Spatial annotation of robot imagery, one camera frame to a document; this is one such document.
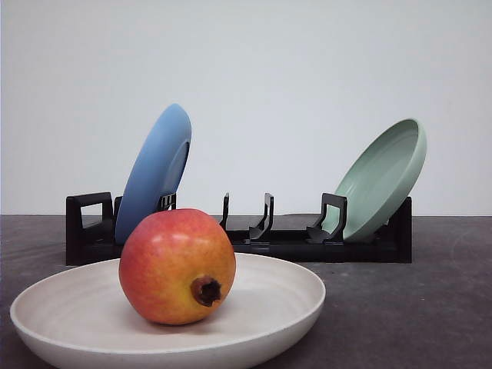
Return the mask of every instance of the cream plate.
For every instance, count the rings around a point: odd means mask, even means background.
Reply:
[[[236,254],[231,292],[195,324],[152,324],[128,303],[119,259],[64,271],[22,292],[10,315],[22,340],[59,368],[246,368],[299,341],[319,316],[322,280],[297,264]]]

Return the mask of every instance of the blue plate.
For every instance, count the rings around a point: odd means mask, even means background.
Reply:
[[[138,223],[155,211],[161,196],[178,190],[190,143],[190,118],[173,104],[155,122],[133,165],[116,221],[117,244],[124,244]]]

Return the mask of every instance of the plate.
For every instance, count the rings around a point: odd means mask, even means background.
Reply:
[[[236,258],[227,299],[198,323],[172,327],[138,315],[120,287],[119,259],[39,281],[14,300],[10,315],[27,346],[59,368],[253,367],[309,331],[325,288],[300,265],[253,254]]]
[[[347,197],[344,240],[371,241],[410,193],[426,151],[422,125],[406,119],[387,129],[362,153],[335,191]],[[323,229],[332,232],[337,223],[338,210],[330,208]]]
[[[185,170],[191,123],[178,104],[170,105],[155,122],[128,177],[116,220],[115,239],[124,244],[162,195],[174,194]]]

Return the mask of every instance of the plate rim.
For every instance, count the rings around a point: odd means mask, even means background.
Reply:
[[[35,282],[31,286],[27,287],[25,290],[23,290],[12,302],[12,305],[9,309],[9,315],[12,320],[12,323],[14,324],[15,328],[20,330],[23,334],[33,337],[38,341],[43,342],[44,344],[50,344],[54,345],[56,347],[62,347],[64,349],[69,349],[69,350],[75,350],[75,351],[84,351],[84,352],[90,352],[93,354],[117,354],[117,355],[150,355],[150,354],[182,354],[182,353],[189,353],[189,352],[195,352],[195,351],[205,351],[205,350],[210,350],[210,349],[216,349],[220,347],[230,347],[230,346],[235,346],[236,344],[242,344],[244,342],[249,342],[249,341],[255,341],[257,339],[263,338],[263,337],[269,337],[272,334],[276,334],[278,332],[284,331],[290,327],[295,326],[296,324],[299,324],[300,322],[308,319],[312,314],[314,314],[316,311],[318,311],[324,304],[325,298],[326,298],[326,286],[324,285],[323,280],[313,271],[307,269],[306,267],[303,267],[302,265],[295,264],[290,261],[282,260],[279,258],[272,258],[264,255],[258,255],[258,254],[246,254],[246,253],[240,253],[240,252],[235,252],[236,256],[240,255],[241,257],[246,257],[246,258],[267,258],[267,259],[273,259],[275,261],[284,263],[284,264],[289,264],[289,265],[294,265],[294,268],[299,268],[300,270],[304,270],[304,272],[308,272],[309,274],[312,274],[314,276],[314,279],[317,280],[319,285],[321,286],[321,298],[317,303],[309,309],[308,312],[302,314],[300,317],[294,319],[291,322],[288,322],[286,324],[282,324],[279,327],[276,327],[273,330],[269,330],[265,333],[260,333],[260,334],[253,334],[251,336],[245,337],[245,338],[237,338],[231,341],[228,341],[227,343],[222,343],[222,344],[204,344],[200,346],[194,346],[194,347],[186,347],[186,348],[177,348],[177,349],[149,349],[149,350],[112,350],[112,349],[102,349],[102,348],[96,348],[96,347],[88,347],[88,346],[83,346],[83,345],[78,345],[78,344],[68,344],[63,341],[58,341],[54,340],[52,338],[43,336],[37,332],[34,332],[33,330],[27,328],[25,325],[23,325],[18,317],[15,314],[15,309],[18,305],[18,302],[22,299],[22,296],[26,295],[29,293],[31,289],[36,288],[38,285],[41,283],[46,283],[46,281],[56,278],[59,275],[65,274],[65,273],[70,273],[71,271],[75,269],[81,269],[81,268],[89,268],[93,267],[95,264],[105,264],[105,263],[119,263],[119,258],[116,259],[110,259],[106,261],[99,261],[97,263],[91,263],[87,265],[82,265],[80,267],[76,268],[71,268],[68,269],[67,271],[61,271],[59,273],[50,275],[49,277],[43,278],[40,281]]]

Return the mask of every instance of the gray table surface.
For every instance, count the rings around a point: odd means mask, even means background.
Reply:
[[[29,285],[68,269],[65,218],[1,222],[0,367],[51,368],[22,343],[8,309]],[[413,225],[412,264],[302,263],[326,284],[321,316],[295,346],[257,368],[492,367],[492,217],[415,217]]]

